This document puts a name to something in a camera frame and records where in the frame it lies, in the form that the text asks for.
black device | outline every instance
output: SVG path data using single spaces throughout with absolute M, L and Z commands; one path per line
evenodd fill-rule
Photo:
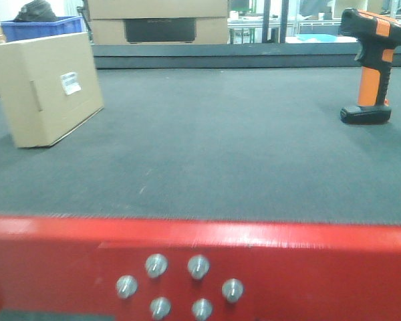
M 230 10 L 246 12 L 249 10 L 249 0 L 230 0 Z
M 192 42 L 196 38 L 196 18 L 125 19 L 128 42 Z
M 353 8 L 342 13 L 340 33 L 355 37 L 361 51 L 355 60 L 362 65 L 357 106 L 342 108 L 340 116 L 349 124 L 381 124 L 389 120 L 386 99 L 394 50 L 401 45 L 401 25 L 395 19 Z

white label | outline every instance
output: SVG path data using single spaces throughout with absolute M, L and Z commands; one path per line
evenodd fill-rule
M 82 90 L 78 81 L 77 72 L 69 72 L 68 74 L 61 76 L 62 88 L 67 96 L 79 92 Z

blue bin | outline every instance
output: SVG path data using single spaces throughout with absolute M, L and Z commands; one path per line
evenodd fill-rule
M 56 22 L 2 21 L 1 26 L 7 41 L 17 41 L 82 32 L 82 17 L 58 17 Z

orange barcode scanner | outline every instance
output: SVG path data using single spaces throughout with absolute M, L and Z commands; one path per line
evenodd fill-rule
M 348 124 L 387 122 L 391 108 L 386 92 L 394 50 L 401 45 L 401 25 L 389 17 L 349 8 L 342 13 L 340 33 L 361 43 L 355 60 L 362 65 L 358 105 L 342 108 L 342 121 Z

hex bolt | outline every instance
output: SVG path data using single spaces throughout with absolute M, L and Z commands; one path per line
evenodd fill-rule
M 116 290 L 118 297 L 121 299 L 127 299 L 133 296 L 138 289 L 138 282 L 133 276 L 122 276 L 116 282 Z
M 167 298 L 157 298 L 150 304 L 153 320 L 162 320 L 171 311 L 171 303 Z
M 188 261 L 187 269 L 195 280 L 203 279 L 209 271 L 209 261 L 203 255 L 196 255 Z
M 243 295 L 243 291 L 243 284 L 237 279 L 227 280 L 221 288 L 221 293 L 223 293 L 228 303 L 238 302 Z
M 146 271 L 150 278 L 158 278 L 168 268 L 168 260 L 162 254 L 153 254 L 146 261 Z
M 207 299 L 200 299 L 193 304 L 192 313 L 196 321 L 206 321 L 213 313 L 213 305 Z

